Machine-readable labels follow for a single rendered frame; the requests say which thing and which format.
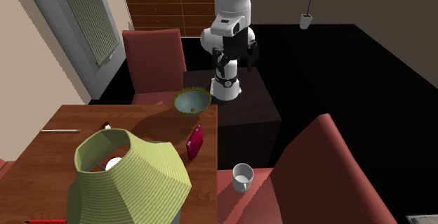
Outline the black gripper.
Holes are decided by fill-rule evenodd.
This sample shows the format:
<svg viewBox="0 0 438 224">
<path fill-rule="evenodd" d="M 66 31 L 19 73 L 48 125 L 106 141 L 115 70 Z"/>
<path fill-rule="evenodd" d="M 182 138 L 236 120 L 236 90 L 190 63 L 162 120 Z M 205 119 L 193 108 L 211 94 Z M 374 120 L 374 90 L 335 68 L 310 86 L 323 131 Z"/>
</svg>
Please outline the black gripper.
<svg viewBox="0 0 438 224">
<path fill-rule="evenodd" d="M 259 54 L 257 41 L 251 41 L 248 46 L 248 32 L 240 31 L 233 37 L 223 37 L 223 49 L 213 47 L 212 65 L 219 71 L 219 77 L 224 77 L 226 62 L 221 62 L 222 59 L 245 59 L 247 60 L 247 69 L 250 72 L 252 66 L 259 58 Z"/>
</svg>

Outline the dark robot stand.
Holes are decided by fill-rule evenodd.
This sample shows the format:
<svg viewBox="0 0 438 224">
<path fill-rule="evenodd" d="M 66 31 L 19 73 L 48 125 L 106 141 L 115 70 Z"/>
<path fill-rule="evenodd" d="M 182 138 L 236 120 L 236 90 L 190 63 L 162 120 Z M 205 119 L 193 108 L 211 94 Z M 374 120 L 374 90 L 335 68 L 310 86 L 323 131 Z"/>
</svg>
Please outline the dark robot stand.
<svg viewBox="0 0 438 224">
<path fill-rule="evenodd" d="M 255 67 L 250 72 L 240 67 L 238 80 L 242 92 L 234 100 L 211 100 L 218 106 L 218 169 L 238 163 L 266 168 L 281 117 Z"/>
</svg>

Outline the grey-blue bowl with gold rim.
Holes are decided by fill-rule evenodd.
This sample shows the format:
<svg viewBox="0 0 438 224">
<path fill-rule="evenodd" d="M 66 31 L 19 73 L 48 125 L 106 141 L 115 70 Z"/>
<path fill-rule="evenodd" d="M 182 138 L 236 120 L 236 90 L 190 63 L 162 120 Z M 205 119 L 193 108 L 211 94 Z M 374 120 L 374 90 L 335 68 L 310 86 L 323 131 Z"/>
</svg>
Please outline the grey-blue bowl with gold rim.
<svg viewBox="0 0 438 224">
<path fill-rule="evenodd" d="M 178 91 L 172 99 L 172 105 L 181 114 L 197 116 L 208 109 L 211 94 L 202 87 L 187 87 Z"/>
</svg>

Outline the red upholstered chair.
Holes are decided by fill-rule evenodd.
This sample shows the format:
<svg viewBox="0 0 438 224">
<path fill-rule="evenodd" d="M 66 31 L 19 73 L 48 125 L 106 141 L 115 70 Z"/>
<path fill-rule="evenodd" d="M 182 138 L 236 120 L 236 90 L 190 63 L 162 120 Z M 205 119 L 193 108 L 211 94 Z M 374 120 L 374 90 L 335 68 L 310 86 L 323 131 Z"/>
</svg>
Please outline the red upholstered chair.
<svg viewBox="0 0 438 224">
<path fill-rule="evenodd" d="M 218 224 L 397 224 L 329 114 L 315 118 L 246 190 L 218 171 Z"/>
<path fill-rule="evenodd" d="M 187 71 L 179 29 L 122 32 L 134 105 L 170 105 Z"/>
</svg>

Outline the brown wooden cabinet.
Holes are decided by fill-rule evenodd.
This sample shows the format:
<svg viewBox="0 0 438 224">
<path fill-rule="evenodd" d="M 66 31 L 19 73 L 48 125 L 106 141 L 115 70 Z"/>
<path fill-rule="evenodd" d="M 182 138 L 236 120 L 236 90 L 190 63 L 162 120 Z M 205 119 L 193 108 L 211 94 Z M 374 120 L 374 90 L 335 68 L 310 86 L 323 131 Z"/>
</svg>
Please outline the brown wooden cabinet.
<svg viewBox="0 0 438 224">
<path fill-rule="evenodd" d="M 198 37 L 215 17 L 214 0 L 126 0 L 136 30 L 180 30 Z"/>
</svg>

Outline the red phone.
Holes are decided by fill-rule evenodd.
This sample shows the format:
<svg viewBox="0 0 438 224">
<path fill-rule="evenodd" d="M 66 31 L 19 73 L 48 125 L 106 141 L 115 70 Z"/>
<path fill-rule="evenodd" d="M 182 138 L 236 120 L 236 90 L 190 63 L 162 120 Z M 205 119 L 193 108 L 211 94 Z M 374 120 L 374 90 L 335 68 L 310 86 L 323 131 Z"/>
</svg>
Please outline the red phone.
<svg viewBox="0 0 438 224">
<path fill-rule="evenodd" d="M 193 160 L 197 156 L 203 144 L 203 141 L 204 137 L 202 128 L 200 125 L 197 125 L 186 143 L 187 155 L 189 160 Z"/>
</svg>

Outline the white mug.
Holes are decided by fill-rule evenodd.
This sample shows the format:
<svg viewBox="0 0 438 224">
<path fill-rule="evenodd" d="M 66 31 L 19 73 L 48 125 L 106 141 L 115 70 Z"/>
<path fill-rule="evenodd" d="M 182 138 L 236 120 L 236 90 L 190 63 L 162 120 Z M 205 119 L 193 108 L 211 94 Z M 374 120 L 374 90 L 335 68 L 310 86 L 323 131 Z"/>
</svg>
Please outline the white mug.
<svg viewBox="0 0 438 224">
<path fill-rule="evenodd" d="M 253 169 L 246 163 L 239 163 L 232 169 L 232 186 L 237 192 L 249 190 L 254 177 Z"/>
</svg>

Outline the lamp with green ribbed shade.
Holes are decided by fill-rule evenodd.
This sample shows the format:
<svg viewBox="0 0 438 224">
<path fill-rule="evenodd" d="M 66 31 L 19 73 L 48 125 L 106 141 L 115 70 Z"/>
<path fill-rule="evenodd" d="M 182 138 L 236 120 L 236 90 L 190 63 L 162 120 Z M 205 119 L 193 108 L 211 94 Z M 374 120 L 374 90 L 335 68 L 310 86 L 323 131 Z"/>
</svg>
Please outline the lamp with green ribbed shade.
<svg viewBox="0 0 438 224">
<path fill-rule="evenodd" d="M 170 142 L 103 129 L 74 153 L 67 224 L 174 224 L 192 184 Z"/>
</svg>

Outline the white pencil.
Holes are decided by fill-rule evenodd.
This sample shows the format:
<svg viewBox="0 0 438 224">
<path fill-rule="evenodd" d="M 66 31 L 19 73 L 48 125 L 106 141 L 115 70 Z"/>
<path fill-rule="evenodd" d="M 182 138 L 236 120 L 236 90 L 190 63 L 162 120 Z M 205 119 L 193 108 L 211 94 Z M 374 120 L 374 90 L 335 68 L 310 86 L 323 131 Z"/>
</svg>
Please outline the white pencil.
<svg viewBox="0 0 438 224">
<path fill-rule="evenodd" d="M 47 133 L 47 134 L 78 134 L 80 133 L 80 129 L 41 129 L 39 133 Z"/>
</svg>

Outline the brown wooden table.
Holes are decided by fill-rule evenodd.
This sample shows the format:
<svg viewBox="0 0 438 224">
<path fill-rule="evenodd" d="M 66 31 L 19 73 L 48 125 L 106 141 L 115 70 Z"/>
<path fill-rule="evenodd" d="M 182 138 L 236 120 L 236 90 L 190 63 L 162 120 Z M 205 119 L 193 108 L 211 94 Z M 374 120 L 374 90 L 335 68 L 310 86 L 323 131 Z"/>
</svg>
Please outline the brown wooden table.
<svg viewBox="0 0 438 224">
<path fill-rule="evenodd" d="M 180 224 L 217 224 L 218 107 L 185 116 L 170 105 L 62 105 L 45 129 L 80 129 L 78 134 L 39 134 L 0 178 L 0 224 L 63 220 L 68 187 L 76 178 L 74 152 L 104 122 L 145 140 L 171 141 L 187 169 L 192 189 Z M 193 160 L 186 143 L 197 125 L 204 141 Z"/>
</svg>

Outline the red pen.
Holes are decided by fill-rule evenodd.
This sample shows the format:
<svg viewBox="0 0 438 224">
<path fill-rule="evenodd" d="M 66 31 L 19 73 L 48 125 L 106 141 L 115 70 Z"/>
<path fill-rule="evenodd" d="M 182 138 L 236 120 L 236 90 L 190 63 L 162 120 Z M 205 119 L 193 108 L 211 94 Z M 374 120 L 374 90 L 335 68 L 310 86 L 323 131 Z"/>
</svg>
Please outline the red pen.
<svg viewBox="0 0 438 224">
<path fill-rule="evenodd" d="M 26 220 L 24 224 L 67 224 L 66 220 L 56 220 L 56 219 L 47 219 L 47 220 Z"/>
</svg>

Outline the grey wall radiator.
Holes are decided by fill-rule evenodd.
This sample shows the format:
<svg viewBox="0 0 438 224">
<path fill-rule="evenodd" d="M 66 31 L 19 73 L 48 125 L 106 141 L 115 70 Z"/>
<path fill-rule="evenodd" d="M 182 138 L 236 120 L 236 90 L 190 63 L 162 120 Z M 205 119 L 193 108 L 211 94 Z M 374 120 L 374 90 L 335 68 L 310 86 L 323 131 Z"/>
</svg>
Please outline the grey wall radiator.
<svg viewBox="0 0 438 224">
<path fill-rule="evenodd" d="M 119 42 L 103 0 L 67 0 L 84 34 L 95 63 L 102 67 L 113 55 Z"/>
</svg>

